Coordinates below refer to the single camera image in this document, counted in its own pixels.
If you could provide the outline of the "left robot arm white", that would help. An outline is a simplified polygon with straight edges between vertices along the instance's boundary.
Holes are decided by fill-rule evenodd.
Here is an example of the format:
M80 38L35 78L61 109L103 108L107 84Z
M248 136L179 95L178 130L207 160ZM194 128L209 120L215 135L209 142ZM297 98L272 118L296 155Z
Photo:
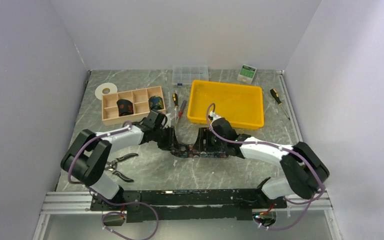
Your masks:
M168 117L152 110L137 122L126 121L122 128L107 132L82 130L60 162L71 184L88 187L104 199L111 210L125 203L124 189L105 174L105 167L112 152L149 142L159 149L170 151L175 140L175 129Z

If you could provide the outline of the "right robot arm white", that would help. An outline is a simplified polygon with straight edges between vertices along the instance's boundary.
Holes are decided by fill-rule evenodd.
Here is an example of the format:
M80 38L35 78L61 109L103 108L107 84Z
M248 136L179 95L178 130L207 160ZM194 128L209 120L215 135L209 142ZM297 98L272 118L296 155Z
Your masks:
M282 145L238 134L218 115L210 116L207 123L212 148L228 156L260 160L282 171L281 176L268 177L257 187L255 200L260 207L267 208L275 199L293 194L309 202L324 192L330 172L305 142Z

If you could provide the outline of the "navy floral necktie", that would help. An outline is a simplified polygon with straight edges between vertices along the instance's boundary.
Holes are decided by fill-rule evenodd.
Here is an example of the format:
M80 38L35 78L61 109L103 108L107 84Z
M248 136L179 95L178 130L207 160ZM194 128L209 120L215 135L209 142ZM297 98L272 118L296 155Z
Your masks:
M206 147L199 148L193 144L180 143L177 148L173 147L169 151L173 156L179 158L227 158L229 155L218 147Z

